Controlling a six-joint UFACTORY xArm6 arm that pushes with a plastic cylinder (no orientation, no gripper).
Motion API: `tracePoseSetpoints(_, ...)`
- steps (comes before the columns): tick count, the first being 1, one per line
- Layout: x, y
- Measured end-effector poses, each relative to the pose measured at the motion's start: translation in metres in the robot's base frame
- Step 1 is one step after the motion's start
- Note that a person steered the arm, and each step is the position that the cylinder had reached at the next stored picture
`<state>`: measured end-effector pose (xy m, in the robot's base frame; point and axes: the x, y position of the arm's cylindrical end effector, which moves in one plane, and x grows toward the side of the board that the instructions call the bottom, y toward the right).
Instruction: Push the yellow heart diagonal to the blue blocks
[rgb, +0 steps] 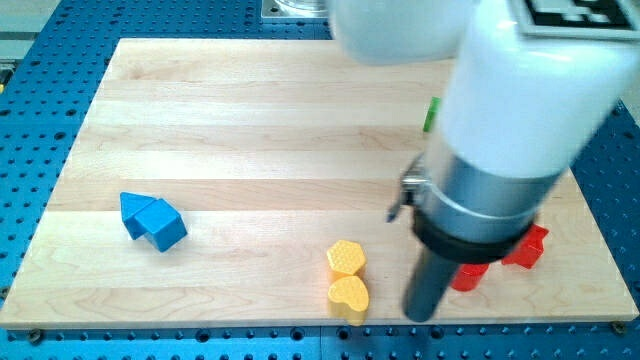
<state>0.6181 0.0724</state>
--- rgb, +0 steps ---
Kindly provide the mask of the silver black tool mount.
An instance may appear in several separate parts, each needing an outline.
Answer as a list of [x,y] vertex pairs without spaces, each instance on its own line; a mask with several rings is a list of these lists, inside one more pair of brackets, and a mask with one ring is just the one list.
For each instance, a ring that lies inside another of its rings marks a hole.
[[491,263],[526,235],[561,174],[496,175],[464,160],[434,135],[401,175],[386,220],[394,221],[409,206],[411,230],[431,253],[458,264]]

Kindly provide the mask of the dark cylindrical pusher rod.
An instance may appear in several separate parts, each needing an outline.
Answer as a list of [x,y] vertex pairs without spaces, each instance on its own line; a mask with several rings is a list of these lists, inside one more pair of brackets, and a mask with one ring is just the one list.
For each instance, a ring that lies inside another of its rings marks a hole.
[[405,316],[414,322],[431,319],[458,268],[457,262],[424,247],[403,296]]

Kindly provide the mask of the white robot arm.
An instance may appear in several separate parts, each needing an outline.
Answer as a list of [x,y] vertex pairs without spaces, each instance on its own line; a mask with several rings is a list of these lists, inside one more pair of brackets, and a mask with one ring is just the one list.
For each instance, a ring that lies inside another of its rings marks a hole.
[[508,256],[639,68],[628,1],[332,1],[368,65],[453,59],[426,149],[399,180],[422,250],[405,315],[432,317],[464,264]]

